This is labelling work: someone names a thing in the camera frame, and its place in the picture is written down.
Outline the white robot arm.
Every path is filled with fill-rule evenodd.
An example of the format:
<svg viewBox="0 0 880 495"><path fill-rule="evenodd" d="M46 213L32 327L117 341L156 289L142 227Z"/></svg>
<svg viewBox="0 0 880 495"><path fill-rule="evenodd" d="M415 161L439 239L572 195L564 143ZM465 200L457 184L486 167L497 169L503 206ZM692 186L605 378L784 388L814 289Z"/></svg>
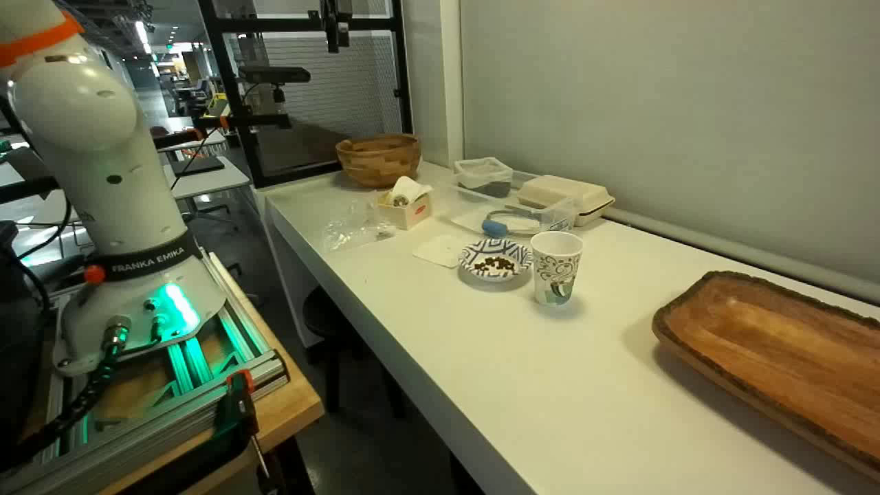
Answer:
<svg viewBox="0 0 880 495"><path fill-rule="evenodd" d="M0 0L0 68L37 160L81 220L92 256L59 305L57 370L195 336L226 303L186 231L135 90L52 0Z"/></svg>

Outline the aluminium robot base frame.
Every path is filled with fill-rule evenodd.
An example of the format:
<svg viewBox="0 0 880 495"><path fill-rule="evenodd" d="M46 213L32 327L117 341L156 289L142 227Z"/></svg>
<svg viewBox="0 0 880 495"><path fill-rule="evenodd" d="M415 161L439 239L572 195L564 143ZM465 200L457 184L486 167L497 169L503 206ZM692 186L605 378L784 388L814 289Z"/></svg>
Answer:
<svg viewBox="0 0 880 495"><path fill-rule="evenodd" d="M2 475L2 495L114 492L160 480L198 454L226 459L259 428L255 402L289 382L285 363L248 314L231 272L205 259L222 305L193 336L179 286L151 296L156 341L125 347L98 402Z"/></svg>

